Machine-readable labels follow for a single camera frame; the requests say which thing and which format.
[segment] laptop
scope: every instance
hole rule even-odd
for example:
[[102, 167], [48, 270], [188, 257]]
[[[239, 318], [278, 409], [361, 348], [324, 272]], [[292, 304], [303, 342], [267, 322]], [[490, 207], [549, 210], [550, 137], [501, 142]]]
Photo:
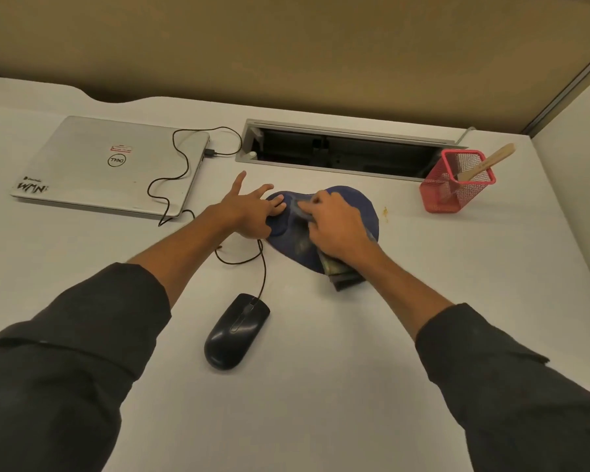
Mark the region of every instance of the laptop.
[[[34, 156], [12, 190], [17, 198], [161, 216], [166, 201], [147, 194], [159, 177], [176, 177], [186, 159], [172, 141], [176, 129], [69, 116]], [[181, 213], [209, 134], [181, 131], [175, 144], [189, 163], [179, 180], [157, 181], [151, 195], [166, 197], [166, 216]]]

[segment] red mesh pen holder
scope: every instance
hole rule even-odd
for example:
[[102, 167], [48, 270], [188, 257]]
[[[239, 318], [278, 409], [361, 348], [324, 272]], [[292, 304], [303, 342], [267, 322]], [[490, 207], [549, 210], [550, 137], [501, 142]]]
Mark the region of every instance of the red mesh pen holder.
[[456, 213], [488, 185], [496, 181], [488, 170], [475, 175], [472, 180], [459, 182], [456, 177], [485, 160], [478, 150], [445, 149], [430, 174], [420, 184], [420, 194], [427, 212]]

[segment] white desk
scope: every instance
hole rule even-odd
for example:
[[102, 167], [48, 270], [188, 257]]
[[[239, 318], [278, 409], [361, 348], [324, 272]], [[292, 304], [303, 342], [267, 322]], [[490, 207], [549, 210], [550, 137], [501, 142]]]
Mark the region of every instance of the white desk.
[[[255, 118], [434, 138], [462, 132], [163, 97], [105, 104], [71, 87], [0, 79], [0, 329], [180, 225], [157, 228], [155, 220], [9, 197], [16, 176], [68, 115], [238, 131]], [[199, 212], [218, 201], [243, 168], [245, 190], [263, 182], [298, 192], [337, 184], [359, 189], [374, 203], [390, 256], [590, 389], [590, 273], [531, 141], [475, 131], [464, 144], [490, 153], [507, 142], [518, 152], [495, 169], [496, 184], [451, 216], [426, 213], [416, 182], [231, 158], [205, 160], [187, 205]], [[210, 147], [235, 145], [216, 135]], [[231, 238], [223, 254], [244, 259], [255, 249], [255, 242]], [[123, 428], [106, 471], [470, 470], [462, 429], [373, 289], [336, 293], [323, 276], [266, 252], [263, 300], [272, 313], [243, 363], [217, 373], [203, 344], [238, 293], [257, 292], [262, 263], [228, 267], [212, 256], [175, 306], [122, 407]]]

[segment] black sleeve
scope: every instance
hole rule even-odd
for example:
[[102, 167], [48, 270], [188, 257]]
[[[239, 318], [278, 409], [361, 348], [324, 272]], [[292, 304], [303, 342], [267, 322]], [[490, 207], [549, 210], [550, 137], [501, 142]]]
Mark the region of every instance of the black sleeve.
[[432, 318], [415, 345], [465, 429], [476, 472], [590, 471], [590, 392], [546, 357], [468, 305]]
[[170, 319], [161, 284], [114, 264], [0, 333], [0, 471], [100, 471], [119, 407]]

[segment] mouse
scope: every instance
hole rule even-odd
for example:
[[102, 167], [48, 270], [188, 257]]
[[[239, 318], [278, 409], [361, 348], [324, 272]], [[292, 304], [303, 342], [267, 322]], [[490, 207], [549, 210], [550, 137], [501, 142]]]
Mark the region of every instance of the mouse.
[[207, 336], [203, 350], [208, 363], [221, 371], [239, 365], [269, 313], [259, 298], [239, 294]]

